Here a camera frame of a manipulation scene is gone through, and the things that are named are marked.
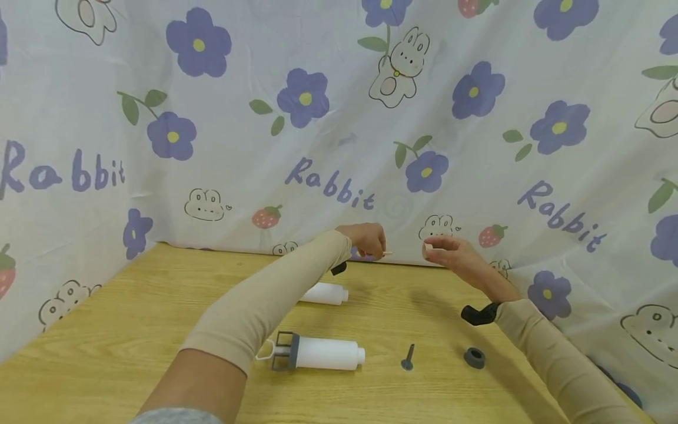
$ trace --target wooden table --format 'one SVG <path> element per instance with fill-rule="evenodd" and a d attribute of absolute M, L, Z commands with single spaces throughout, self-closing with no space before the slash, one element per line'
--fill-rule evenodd
<path fill-rule="evenodd" d="M 128 422 L 205 308 L 273 259 L 154 247 L 0 366 L 2 422 Z M 257 362 L 239 423 L 566 422 L 496 326 L 461 320 L 462 307 L 486 300 L 449 271 L 349 263 L 323 281 L 343 284 L 348 302 L 300 303 L 280 329 L 356 340 L 364 367 L 278 373 Z M 485 369 L 465 364 L 470 346 L 485 352 Z"/>

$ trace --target gray plastic part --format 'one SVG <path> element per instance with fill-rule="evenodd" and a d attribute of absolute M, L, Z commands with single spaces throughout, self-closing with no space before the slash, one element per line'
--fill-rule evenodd
<path fill-rule="evenodd" d="M 292 341 L 289 345 L 286 345 L 284 343 L 280 343 L 280 335 L 281 334 L 288 334 L 292 336 Z M 279 331 L 278 336 L 275 338 L 275 345 L 280 346 L 280 347 L 289 347 L 290 349 L 290 354 L 289 355 L 283 355 L 283 354 L 274 354 L 273 355 L 273 361 L 271 361 L 271 370 L 274 371 L 289 371 L 293 370 L 296 368 L 296 361 L 297 361 L 297 355 L 299 354 L 299 334 L 296 334 L 291 331 Z M 282 357 L 287 357 L 287 366 L 278 366 L 276 363 L 277 358 L 282 358 Z"/>
<path fill-rule="evenodd" d="M 464 353 L 464 361 L 477 370 L 482 370 L 485 368 L 485 354 L 482 350 L 476 347 L 469 347 L 468 350 Z"/>

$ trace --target white cylinder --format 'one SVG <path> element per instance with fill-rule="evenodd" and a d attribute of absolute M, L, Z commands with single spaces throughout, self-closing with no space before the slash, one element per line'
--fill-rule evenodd
<path fill-rule="evenodd" d="M 348 290 L 339 284 L 316 283 L 306 292 L 300 302 L 325 303 L 326 305 L 341 305 L 348 300 Z"/>
<path fill-rule="evenodd" d="M 365 349 L 348 340 L 300 337 L 297 368 L 354 371 L 365 364 Z"/>

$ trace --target gray ring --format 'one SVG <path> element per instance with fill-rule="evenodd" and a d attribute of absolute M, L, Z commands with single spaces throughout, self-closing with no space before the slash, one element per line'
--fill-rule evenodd
<path fill-rule="evenodd" d="M 464 361 L 477 370 L 482 370 L 485 368 L 485 354 L 482 350 L 476 347 L 469 347 L 468 350 L 464 353 Z"/>

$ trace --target strawberry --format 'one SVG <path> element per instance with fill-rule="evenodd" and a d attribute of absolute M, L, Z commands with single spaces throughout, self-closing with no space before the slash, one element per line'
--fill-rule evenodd
<path fill-rule="evenodd" d="M 252 224 L 254 224 L 257 228 L 264 230 L 275 227 L 278 221 L 280 221 L 280 209 L 282 207 L 282 205 L 278 205 L 277 207 L 267 206 L 263 209 L 259 209 L 254 215 L 252 215 Z"/>
<path fill-rule="evenodd" d="M 0 299 L 5 296 L 16 277 L 16 261 L 7 254 L 9 243 L 0 250 Z"/>
<path fill-rule="evenodd" d="M 492 225 L 480 232 L 478 236 L 478 243 L 482 248 L 491 248 L 496 246 L 504 238 L 504 230 L 508 227 L 502 227 L 501 225 Z"/>
<path fill-rule="evenodd" d="M 457 4 L 459 7 L 459 12 L 465 18 L 472 18 L 478 13 L 478 1 L 479 0 L 458 0 Z"/>

